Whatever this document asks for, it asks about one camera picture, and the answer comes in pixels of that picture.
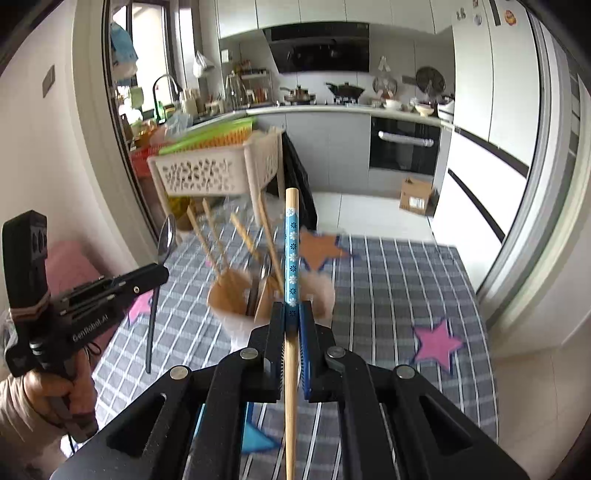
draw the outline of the sleeve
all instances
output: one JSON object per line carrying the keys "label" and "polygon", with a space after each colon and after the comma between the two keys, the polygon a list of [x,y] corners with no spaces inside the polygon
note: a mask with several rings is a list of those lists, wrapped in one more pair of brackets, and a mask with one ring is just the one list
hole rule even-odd
{"label": "sleeve", "polygon": [[0,436],[12,447],[21,464],[39,456],[43,449],[63,435],[31,407],[25,395],[23,377],[0,382]]}

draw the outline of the white plastic basket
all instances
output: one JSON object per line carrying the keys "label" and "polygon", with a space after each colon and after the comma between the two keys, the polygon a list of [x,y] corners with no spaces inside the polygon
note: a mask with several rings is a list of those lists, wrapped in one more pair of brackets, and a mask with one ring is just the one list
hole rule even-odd
{"label": "white plastic basket", "polygon": [[226,196],[264,188],[277,173],[281,132],[254,131],[242,145],[202,148],[154,157],[171,196]]}

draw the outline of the faucet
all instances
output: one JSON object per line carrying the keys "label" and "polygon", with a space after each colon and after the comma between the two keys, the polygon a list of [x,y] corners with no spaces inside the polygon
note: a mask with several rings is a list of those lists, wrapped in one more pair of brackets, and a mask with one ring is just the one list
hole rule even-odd
{"label": "faucet", "polygon": [[164,75],[161,75],[160,77],[158,77],[156,79],[156,81],[154,82],[154,85],[152,87],[152,95],[154,96],[154,112],[156,113],[156,124],[160,123],[160,113],[158,112],[158,102],[156,101],[156,84],[160,81],[160,79],[163,79],[164,77],[167,77],[170,80],[172,80],[172,83],[174,85],[174,91],[175,91],[177,97],[180,94],[180,89],[178,88],[178,83],[171,74],[165,73]]}

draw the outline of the red basket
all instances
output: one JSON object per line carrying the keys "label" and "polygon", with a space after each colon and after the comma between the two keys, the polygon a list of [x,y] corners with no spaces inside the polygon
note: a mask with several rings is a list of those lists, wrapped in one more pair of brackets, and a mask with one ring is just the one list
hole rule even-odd
{"label": "red basket", "polygon": [[134,169],[135,176],[139,179],[149,179],[152,177],[150,168],[148,167],[148,157],[158,155],[159,150],[162,147],[166,147],[168,143],[149,145],[147,147],[133,150],[129,153],[129,159],[131,160],[131,166]]}

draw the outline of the tiled floor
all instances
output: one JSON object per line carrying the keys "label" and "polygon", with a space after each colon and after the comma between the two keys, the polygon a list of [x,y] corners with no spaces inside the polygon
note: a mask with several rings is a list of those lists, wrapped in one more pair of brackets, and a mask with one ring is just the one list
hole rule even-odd
{"label": "tiled floor", "polygon": [[493,360],[499,442],[530,475],[547,480],[591,413],[591,322],[564,346]]}
{"label": "tiled floor", "polygon": [[433,242],[427,217],[400,209],[397,199],[314,193],[318,230]]}

